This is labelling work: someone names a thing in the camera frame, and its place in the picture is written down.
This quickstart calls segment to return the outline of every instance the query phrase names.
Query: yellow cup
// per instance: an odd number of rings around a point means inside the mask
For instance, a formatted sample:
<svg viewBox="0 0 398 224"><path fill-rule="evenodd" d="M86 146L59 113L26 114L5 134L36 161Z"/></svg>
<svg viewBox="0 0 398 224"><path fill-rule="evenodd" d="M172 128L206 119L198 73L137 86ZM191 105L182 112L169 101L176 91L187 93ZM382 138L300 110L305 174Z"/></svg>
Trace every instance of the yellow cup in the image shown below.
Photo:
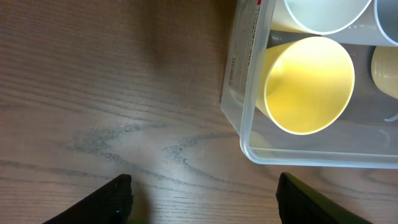
<svg viewBox="0 0 398 224"><path fill-rule="evenodd" d="M326 37L267 49L256 106L292 134L312 134L346 108L354 89L347 51Z"/></svg>

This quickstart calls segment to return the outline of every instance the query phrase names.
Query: black object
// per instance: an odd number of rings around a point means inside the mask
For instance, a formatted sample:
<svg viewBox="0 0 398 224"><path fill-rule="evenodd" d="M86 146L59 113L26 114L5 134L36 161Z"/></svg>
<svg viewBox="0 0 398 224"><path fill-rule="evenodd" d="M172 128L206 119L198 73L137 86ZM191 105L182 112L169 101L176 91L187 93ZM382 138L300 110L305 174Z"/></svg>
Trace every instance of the black object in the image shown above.
<svg viewBox="0 0 398 224"><path fill-rule="evenodd" d="M44 224L125 224L132 204L131 176L121 174Z"/></svg>
<svg viewBox="0 0 398 224"><path fill-rule="evenodd" d="M276 198L279 204L279 216L283 224L370 223L332 202L287 172L282 173L279 177Z"/></svg>

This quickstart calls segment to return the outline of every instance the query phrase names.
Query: clear plastic container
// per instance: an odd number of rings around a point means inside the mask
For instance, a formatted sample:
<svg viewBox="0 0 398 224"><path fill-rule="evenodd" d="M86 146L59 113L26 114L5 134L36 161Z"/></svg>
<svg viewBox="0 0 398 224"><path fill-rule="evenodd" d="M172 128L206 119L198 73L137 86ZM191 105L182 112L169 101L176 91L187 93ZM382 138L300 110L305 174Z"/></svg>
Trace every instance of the clear plastic container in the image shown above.
<svg viewBox="0 0 398 224"><path fill-rule="evenodd" d="M353 95L326 129L289 134L256 108L266 48L312 34L271 31L275 0L238 0L221 109L240 136L243 153L258 164L398 168L398 100L372 81L374 46L342 46L355 68Z"/></svg>

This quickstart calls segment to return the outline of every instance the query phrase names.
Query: wood grain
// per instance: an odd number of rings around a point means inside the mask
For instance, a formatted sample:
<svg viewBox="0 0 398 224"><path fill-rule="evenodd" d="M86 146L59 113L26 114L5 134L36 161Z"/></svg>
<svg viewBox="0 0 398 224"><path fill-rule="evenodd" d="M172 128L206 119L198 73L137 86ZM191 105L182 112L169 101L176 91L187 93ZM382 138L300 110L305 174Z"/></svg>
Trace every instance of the wood grain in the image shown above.
<svg viewBox="0 0 398 224"><path fill-rule="evenodd" d="M233 1L0 1L0 217L41 223L121 173L132 218L280 223L289 171L398 223L395 170L260 166L220 110Z"/></svg>

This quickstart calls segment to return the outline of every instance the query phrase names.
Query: cup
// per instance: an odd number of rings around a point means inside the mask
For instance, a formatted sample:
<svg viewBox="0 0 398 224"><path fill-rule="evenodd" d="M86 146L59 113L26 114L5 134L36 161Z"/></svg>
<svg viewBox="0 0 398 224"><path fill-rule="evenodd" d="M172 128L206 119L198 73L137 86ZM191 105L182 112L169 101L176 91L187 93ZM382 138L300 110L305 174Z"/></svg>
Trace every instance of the cup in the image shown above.
<svg viewBox="0 0 398 224"><path fill-rule="evenodd" d="M371 0L276 0L273 30L333 34L352 24Z"/></svg>
<svg viewBox="0 0 398 224"><path fill-rule="evenodd" d="M376 47L371 71L376 86L385 94L398 99L398 48Z"/></svg>
<svg viewBox="0 0 398 224"><path fill-rule="evenodd" d="M291 134L312 134L346 108L354 89L347 51L325 37L267 49L256 106Z"/></svg>
<svg viewBox="0 0 398 224"><path fill-rule="evenodd" d="M326 35L339 43L398 46L398 1L373 0L350 26Z"/></svg>

